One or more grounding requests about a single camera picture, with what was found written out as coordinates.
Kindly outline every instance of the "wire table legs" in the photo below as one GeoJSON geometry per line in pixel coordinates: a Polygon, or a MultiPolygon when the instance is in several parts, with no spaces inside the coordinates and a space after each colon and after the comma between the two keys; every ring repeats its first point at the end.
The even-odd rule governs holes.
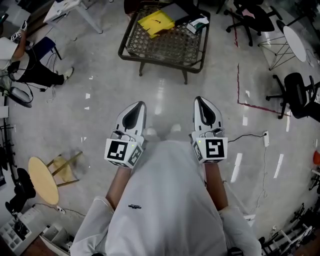
{"type": "Polygon", "coordinates": [[[275,68],[277,68],[277,67],[279,67],[283,63],[286,63],[287,61],[293,59],[294,57],[296,57],[296,55],[292,52],[290,46],[288,45],[287,40],[285,41],[285,43],[270,43],[271,41],[274,41],[274,40],[277,40],[277,39],[281,39],[281,38],[285,38],[285,37],[284,36],[277,37],[277,38],[270,39],[270,40],[267,40],[267,41],[264,41],[264,42],[261,42],[261,43],[258,44],[258,47],[262,46],[263,48],[267,49],[268,51],[272,52],[275,55],[274,59],[272,61],[272,64],[269,67],[270,71],[275,69],[275,68]],[[275,45],[282,46],[282,47],[277,52],[274,52],[269,47],[266,47],[266,46],[275,46],[275,45]],[[288,58],[287,60],[282,61],[281,63],[279,63],[280,60],[283,58],[283,56],[287,55],[287,54],[291,55],[290,58],[288,58]]]}

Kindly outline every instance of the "concrete floor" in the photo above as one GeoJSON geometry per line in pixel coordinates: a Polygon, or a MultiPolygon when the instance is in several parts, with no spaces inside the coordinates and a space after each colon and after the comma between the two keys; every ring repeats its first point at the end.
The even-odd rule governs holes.
{"type": "MultiPolygon", "coordinates": [[[[256,213],[258,237],[269,237],[273,226],[282,228],[301,203],[308,207],[314,202],[317,194],[316,190],[309,191],[310,170],[315,140],[320,139],[320,125],[311,118],[285,116],[278,120],[273,112],[243,106],[237,101],[280,111],[280,101],[265,100],[267,94],[280,93],[272,75],[277,74],[283,81],[286,75],[299,72],[309,84],[309,75],[313,75],[315,82],[320,81],[320,66],[311,56],[314,67],[294,58],[269,71],[264,52],[257,44],[280,35],[275,24],[275,32],[262,33],[261,37],[251,31],[253,47],[248,46],[245,29],[237,28],[237,47],[234,31],[225,31],[232,25],[232,18],[223,12],[216,14],[215,6],[202,7],[211,13],[205,63],[199,74],[188,75],[188,85],[184,85],[181,71],[152,64],[146,64],[143,76],[139,77],[139,63],[118,57],[129,23],[121,0],[113,3],[99,0],[88,10],[103,28],[103,34],[97,34],[76,11],[59,22],[77,36],[76,41],[70,41],[55,28],[49,31],[49,26],[37,33],[36,37],[41,39],[49,31],[47,36],[56,42],[63,59],[57,59],[55,69],[61,73],[73,66],[75,72],[65,85],[56,87],[54,100],[48,100],[51,90],[39,92],[33,88],[32,108],[10,101],[9,123],[15,127],[12,137],[19,167],[27,169],[32,156],[49,162],[61,153],[69,157],[83,151],[73,168],[80,182],[59,188],[61,207],[86,214],[93,198],[107,193],[117,168],[104,160],[106,138],[111,135],[117,115],[126,106],[144,101],[147,128],[155,128],[159,136],[164,137],[173,124],[180,124],[187,141],[193,129],[196,96],[206,97],[220,109],[229,140],[269,131],[270,146],[265,162],[263,139],[244,137],[229,144],[227,160],[219,163],[223,178],[230,182],[236,158],[242,154],[238,176],[230,186],[250,212],[256,213]],[[90,98],[86,99],[86,94],[90,94],[90,98]],[[280,154],[284,155],[283,161],[274,178],[280,154]]],[[[279,11],[285,23],[292,20],[283,10],[279,11]]],[[[300,33],[305,47],[312,52],[304,40],[308,32],[299,24],[292,28],[300,33]]],[[[46,64],[47,59],[48,56],[43,58],[42,63],[46,64]]],[[[44,203],[38,196],[28,203],[34,202],[44,203]]],[[[37,208],[46,214],[49,223],[62,222],[71,234],[76,233],[82,221],[76,213],[61,216],[45,206],[37,205],[37,208]]]]}

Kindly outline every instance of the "blue chair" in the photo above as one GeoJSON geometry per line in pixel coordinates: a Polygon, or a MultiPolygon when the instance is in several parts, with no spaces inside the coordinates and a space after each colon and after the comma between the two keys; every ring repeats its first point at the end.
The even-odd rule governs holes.
{"type": "Polygon", "coordinates": [[[32,49],[33,49],[34,54],[38,60],[41,60],[49,51],[51,51],[53,53],[54,52],[53,49],[55,50],[56,55],[59,57],[59,59],[62,60],[61,56],[56,48],[55,42],[46,36],[44,38],[42,38],[38,43],[36,43],[32,47],[32,49]]]}

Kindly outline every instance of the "sleeve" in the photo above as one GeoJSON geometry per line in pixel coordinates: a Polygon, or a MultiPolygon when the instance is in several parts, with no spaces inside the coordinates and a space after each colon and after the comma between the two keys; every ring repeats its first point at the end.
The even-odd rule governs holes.
{"type": "Polygon", "coordinates": [[[261,244],[239,209],[228,206],[219,211],[228,249],[237,247],[245,256],[262,254],[261,244]]]}
{"type": "Polygon", "coordinates": [[[107,235],[114,210],[106,198],[97,196],[85,216],[70,248],[71,256],[92,256],[107,235]]]}
{"type": "Polygon", "coordinates": [[[12,56],[14,55],[18,44],[12,42],[10,39],[6,37],[0,38],[0,60],[2,61],[9,61],[11,60],[12,56]]]}

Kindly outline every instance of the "wooden stool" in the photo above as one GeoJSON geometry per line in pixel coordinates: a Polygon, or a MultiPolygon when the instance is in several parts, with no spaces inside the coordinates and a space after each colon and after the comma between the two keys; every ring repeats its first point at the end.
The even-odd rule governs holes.
{"type": "MultiPolygon", "coordinates": [[[[71,168],[69,164],[74,162],[77,159],[77,157],[80,156],[82,153],[82,151],[79,152],[69,160],[65,160],[61,155],[59,155],[58,157],[50,161],[48,164],[45,164],[38,157],[33,156],[29,159],[28,171],[30,179],[32,181],[34,189],[43,198],[43,200],[45,200],[47,203],[51,205],[56,205],[59,201],[58,188],[79,181],[78,179],[76,179],[61,184],[56,184],[54,176],[61,171],[64,171],[66,174],[70,174],[71,168]],[[51,174],[49,166],[52,164],[54,166],[57,166],[58,164],[62,165],[51,174]]],[[[69,180],[69,178],[66,178],[66,176],[62,176],[62,180],[69,180]]]]}

